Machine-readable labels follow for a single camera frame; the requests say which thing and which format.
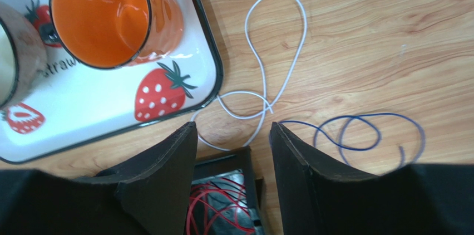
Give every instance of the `mug rim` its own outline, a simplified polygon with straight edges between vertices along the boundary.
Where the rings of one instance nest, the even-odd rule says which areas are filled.
[[[10,47],[12,48],[13,52],[13,60],[15,62],[15,77],[13,79],[13,84],[10,88],[10,93],[8,94],[7,98],[5,100],[0,101],[0,108],[4,107],[7,105],[12,99],[13,96],[15,95],[15,92],[17,91],[18,88],[18,77],[19,77],[19,64],[18,64],[18,52],[17,52],[17,46],[15,45],[15,42],[13,40],[13,36],[10,33],[10,30],[7,27],[7,24],[3,21],[2,18],[0,18],[0,26],[2,26],[3,30],[5,31],[5,34],[8,37],[8,40],[10,41]]]
[[[53,0],[49,0],[50,2],[50,15],[51,15],[51,23],[53,24],[53,29],[58,37],[58,40],[59,42],[61,43],[62,47],[66,50],[66,52],[71,55],[75,60],[77,60],[79,63],[81,64],[84,64],[85,66],[88,66],[88,67],[91,67],[91,68],[95,68],[95,69],[99,69],[99,70],[115,70],[115,69],[118,69],[118,68],[122,68],[124,67],[125,65],[129,64],[130,62],[132,62],[133,60],[135,60],[140,52],[143,50],[143,48],[145,47],[145,44],[146,42],[148,41],[148,37],[150,35],[150,32],[151,32],[151,25],[152,25],[152,11],[151,11],[151,1],[150,0],[146,0],[146,4],[148,6],[148,28],[146,30],[146,35],[145,35],[145,38],[143,40],[143,43],[141,44],[140,48],[137,50],[137,52],[135,52],[135,54],[133,56],[131,56],[127,61],[121,63],[121,64],[118,64],[116,66],[112,66],[112,67],[98,67],[98,66],[94,66],[92,64],[89,64],[85,61],[82,61],[80,60],[76,55],[74,55],[68,48],[67,46],[65,45],[65,43],[63,42],[63,40],[61,39],[61,36],[59,35],[58,31],[56,30],[56,25],[55,25],[55,21],[54,21],[54,17],[53,17]]]

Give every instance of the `orange mug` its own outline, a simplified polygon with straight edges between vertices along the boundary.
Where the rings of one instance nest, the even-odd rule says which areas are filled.
[[[66,51],[99,69],[165,57],[184,29],[175,0],[50,0],[50,14]]]

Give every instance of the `strawberry print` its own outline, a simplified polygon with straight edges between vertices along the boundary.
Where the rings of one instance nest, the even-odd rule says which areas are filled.
[[[173,61],[173,70],[158,63],[161,68],[154,69],[141,81],[135,96],[135,119],[149,121],[181,109],[186,97],[192,99],[189,90],[195,86],[184,83],[189,75],[181,76],[178,64]]]
[[[31,0],[31,8],[26,6],[26,9],[28,13],[25,17],[38,31],[43,43],[50,47],[62,47],[53,27],[50,7],[48,5],[40,5],[40,0],[36,0],[36,3]]]
[[[3,115],[10,128],[19,134],[28,134],[45,123],[45,117],[30,106],[19,103],[7,108]]]

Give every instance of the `wooden table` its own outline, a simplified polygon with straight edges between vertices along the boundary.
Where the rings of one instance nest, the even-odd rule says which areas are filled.
[[[210,15],[225,67],[221,93],[261,92],[258,64],[244,35],[245,15],[256,0],[203,0]],[[270,123],[283,119],[320,124],[329,118],[364,112],[397,112],[423,125],[427,146],[420,162],[474,163],[474,0],[301,0],[308,14],[308,37],[293,77],[275,114],[268,115],[251,147],[254,167],[266,181],[266,212],[271,234],[283,234],[268,144]],[[302,20],[292,0],[265,0],[251,17],[251,39],[268,75],[269,96],[278,92],[302,33]],[[225,99],[242,114],[261,108],[248,95]],[[94,175],[161,141],[191,115],[148,126],[31,163],[0,168],[40,168],[63,176]],[[259,119],[239,121],[217,102],[197,119],[204,137],[226,148],[237,148]],[[371,173],[394,169],[419,147],[410,123],[393,117],[374,120],[382,144],[349,152],[352,164]],[[336,136],[340,123],[327,130]],[[310,141],[313,131],[289,125]],[[374,134],[362,124],[351,126],[348,145],[372,143]],[[340,159],[334,146],[320,139],[320,149]],[[200,144],[199,156],[215,153]]]

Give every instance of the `blue cable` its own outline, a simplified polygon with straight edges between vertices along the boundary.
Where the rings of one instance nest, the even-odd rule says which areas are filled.
[[[306,123],[306,122],[303,122],[303,121],[296,121],[296,120],[285,120],[285,121],[281,121],[280,124],[295,123],[295,124],[302,124],[302,125],[306,125],[306,126],[310,126],[312,128],[315,128],[316,132],[314,133],[314,136],[313,136],[313,146],[316,148],[319,132],[323,133],[326,136],[326,138],[328,138],[329,141],[331,141],[331,143],[333,143],[334,145],[336,145],[338,147],[339,154],[341,155],[344,162],[347,165],[350,165],[349,161],[347,160],[347,158],[345,157],[345,155],[343,153],[343,149],[353,150],[353,151],[371,150],[371,149],[375,148],[380,143],[380,141],[382,140],[382,133],[380,132],[380,130],[375,125],[373,125],[371,122],[369,122],[369,121],[367,121],[366,119],[363,118],[363,117],[369,118],[369,117],[375,117],[375,116],[396,116],[396,117],[400,117],[400,118],[403,118],[403,119],[409,121],[410,123],[412,123],[418,129],[418,132],[419,132],[419,135],[420,135],[420,146],[419,146],[418,153],[415,155],[415,157],[413,158],[411,163],[416,162],[419,159],[419,157],[423,154],[424,147],[426,145],[426,136],[425,136],[423,128],[421,127],[421,125],[419,123],[417,123],[414,120],[412,120],[411,118],[406,117],[406,116],[401,115],[401,114],[394,114],[394,113],[391,113],[391,112],[381,112],[381,113],[377,113],[377,114],[343,115],[343,116],[337,116],[337,117],[331,118],[331,119],[325,121],[324,123],[322,123],[320,126],[315,126],[315,125],[312,125],[312,124],[309,124],[309,123]],[[339,120],[339,119],[348,119],[348,121],[346,121],[345,124],[342,126],[342,128],[340,130],[340,133],[339,133],[338,142],[336,142],[322,128],[323,128],[323,126],[325,126],[325,125],[327,125],[327,124],[329,124],[333,121]],[[342,144],[342,139],[344,137],[344,133],[345,133],[347,127],[349,126],[349,124],[353,120],[359,120],[359,121],[364,122],[365,124],[367,124],[369,127],[371,127],[377,133],[377,140],[374,144],[372,144],[371,146],[369,146],[367,148],[353,148],[353,147],[345,146],[345,145]],[[398,165],[398,168],[400,168],[405,164],[405,150],[403,149],[402,146],[399,146],[398,149],[400,151],[400,156],[401,156],[400,165]]]

